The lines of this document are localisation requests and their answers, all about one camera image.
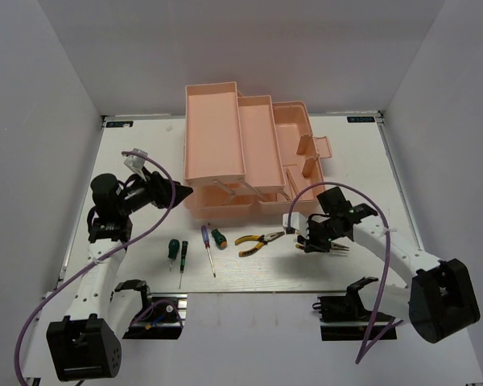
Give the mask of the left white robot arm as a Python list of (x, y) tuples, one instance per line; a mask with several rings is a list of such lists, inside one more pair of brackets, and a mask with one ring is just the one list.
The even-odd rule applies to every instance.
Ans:
[(114, 378), (122, 361), (121, 338), (131, 322), (154, 311), (145, 281), (120, 282), (118, 270), (131, 239), (130, 215), (147, 205), (168, 209), (193, 193), (158, 172), (143, 169), (122, 184), (106, 173), (90, 183), (94, 206), (89, 213), (87, 271), (64, 317), (47, 328), (47, 344), (62, 382)]

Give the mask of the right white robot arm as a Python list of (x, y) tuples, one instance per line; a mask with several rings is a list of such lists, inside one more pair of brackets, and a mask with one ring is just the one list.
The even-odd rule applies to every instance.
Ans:
[(317, 197), (323, 211), (293, 214), (291, 225), (298, 246), (306, 253), (328, 253), (336, 240), (348, 238), (372, 252), (397, 273), (405, 285), (363, 277), (345, 294), (320, 299), (324, 322), (367, 321), (379, 314), (410, 323), (429, 343), (437, 343), (478, 322), (481, 313), (466, 265), (445, 261), (416, 248), (387, 227), (378, 211), (366, 203), (352, 205), (338, 187)]

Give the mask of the pink plastic toolbox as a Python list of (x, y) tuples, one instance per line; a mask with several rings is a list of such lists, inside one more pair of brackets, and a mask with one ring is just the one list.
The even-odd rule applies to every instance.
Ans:
[(184, 205), (195, 219), (316, 208), (332, 148), (312, 132), (302, 101), (244, 96), (234, 82), (185, 93), (184, 180), (193, 193)]

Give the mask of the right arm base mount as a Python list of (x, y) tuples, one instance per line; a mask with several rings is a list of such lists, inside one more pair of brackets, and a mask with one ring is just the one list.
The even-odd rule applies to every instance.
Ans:
[(322, 341), (360, 342), (364, 339), (371, 312), (350, 305), (345, 296), (319, 296), (312, 310), (320, 317)]

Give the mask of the yellow combination pliers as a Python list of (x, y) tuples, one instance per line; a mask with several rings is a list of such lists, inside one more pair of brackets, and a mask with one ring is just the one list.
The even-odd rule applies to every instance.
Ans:
[(244, 251), (240, 251), (238, 253), (239, 257), (250, 257), (254, 255), (256, 252), (258, 252), (261, 248), (263, 248), (265, 245), (268, 245), (270, 242), (277, 240), (278, 238), (282, 237), (285, 235), (284, 231), (281, 232), (272, 232), (264, 235), (245, 235), (242, 237), (237, 238), (234, 241), (235, 245), (240, 245), (245, 242), (255, 242), (256, 245), (252, 248), (249, 248)]

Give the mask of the yellow needle-nose pliers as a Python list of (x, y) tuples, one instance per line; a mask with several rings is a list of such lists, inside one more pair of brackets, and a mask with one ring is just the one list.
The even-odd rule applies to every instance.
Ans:
[(342, 244), (334, 243), (329, 240), (326, 242), (320, 241), (315, 244), (314, 242), (305, 239), (302, 236), (297, 237), (295, 247), (303, 250), (305, 253), (346, 253), (349, 251), (349, 247)]

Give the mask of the thin green precision screwdriver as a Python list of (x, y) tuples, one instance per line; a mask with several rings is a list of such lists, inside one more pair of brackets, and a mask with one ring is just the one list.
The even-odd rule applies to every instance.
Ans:
[(184, 269), (186, 265), (186, 257), (188, 252), (188, 242), (186, 240), (182, 241), (181, 244), (181, 251), (180, 251), (180, 282), (179, 282), (179, 289), (182, 288), (182, 281), (184, 276)]

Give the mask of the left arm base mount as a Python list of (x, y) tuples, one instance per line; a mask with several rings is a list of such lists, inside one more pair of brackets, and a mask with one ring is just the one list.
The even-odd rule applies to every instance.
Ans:
[(124, 339), (130, 340), (177, 340), (182, 333), (180, 321), (176, 316), (179, 313), (182, 322), (185, 322), (188, 308), (187, 294), (152, 294), (153, 303), (158, 304), (140, 321), (136, 322), (124, 334)]

